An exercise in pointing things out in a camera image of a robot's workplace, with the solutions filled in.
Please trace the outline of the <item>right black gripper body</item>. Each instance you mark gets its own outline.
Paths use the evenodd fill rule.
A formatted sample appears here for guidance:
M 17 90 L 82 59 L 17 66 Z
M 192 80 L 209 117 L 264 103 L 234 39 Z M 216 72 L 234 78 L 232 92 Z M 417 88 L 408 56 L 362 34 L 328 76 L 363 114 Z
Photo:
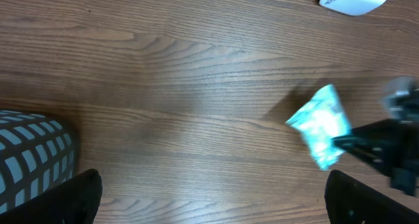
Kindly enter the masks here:
M 418 127 L 393 119 L 359 128 L 360 159 L 384 176 L 390 187 L 415 196 L 418 180 Z

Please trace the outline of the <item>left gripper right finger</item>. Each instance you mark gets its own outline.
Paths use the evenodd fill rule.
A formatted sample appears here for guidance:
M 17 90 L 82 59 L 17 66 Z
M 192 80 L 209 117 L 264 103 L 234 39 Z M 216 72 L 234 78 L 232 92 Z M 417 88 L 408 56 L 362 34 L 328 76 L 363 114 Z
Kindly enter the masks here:
M 325 187 L 331 224 L 418 224 L 418 213 L 340 170 L 332 170 Z

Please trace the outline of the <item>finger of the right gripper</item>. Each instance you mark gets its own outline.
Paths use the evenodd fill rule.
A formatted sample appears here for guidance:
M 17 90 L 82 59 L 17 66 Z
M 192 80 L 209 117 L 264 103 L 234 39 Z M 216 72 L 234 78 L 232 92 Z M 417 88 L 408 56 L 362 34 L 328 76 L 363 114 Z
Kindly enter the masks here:
M 333 145 L 336 148 L 342 149 L 354 157 L 361 159 L 363 156 L 361 154 L 363 139 L 359 132 L 362 128 L 362 126 L 353 128 L 347 135 L 334 137 L 332 139 Z

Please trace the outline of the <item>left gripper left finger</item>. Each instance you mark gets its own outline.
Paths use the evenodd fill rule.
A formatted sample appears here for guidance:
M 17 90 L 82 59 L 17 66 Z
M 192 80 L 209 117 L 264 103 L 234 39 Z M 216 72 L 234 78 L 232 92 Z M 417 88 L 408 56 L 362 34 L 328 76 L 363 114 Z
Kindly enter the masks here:
M 92 224 L 102 191 L 99 172 L 89 169 L 1 214 L 1 224 Z

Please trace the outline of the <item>teal snack packet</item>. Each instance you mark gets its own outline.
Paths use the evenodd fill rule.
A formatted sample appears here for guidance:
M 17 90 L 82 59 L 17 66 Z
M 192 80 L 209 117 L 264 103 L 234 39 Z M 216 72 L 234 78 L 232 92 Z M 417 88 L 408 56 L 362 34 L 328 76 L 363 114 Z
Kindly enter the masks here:
M 347 136 L 352 129 L 332 84 L 319 89 L 285 123 L 301 133 L 320 170 L 328 170 L 344 153 L 333 145 L 333 138 Z

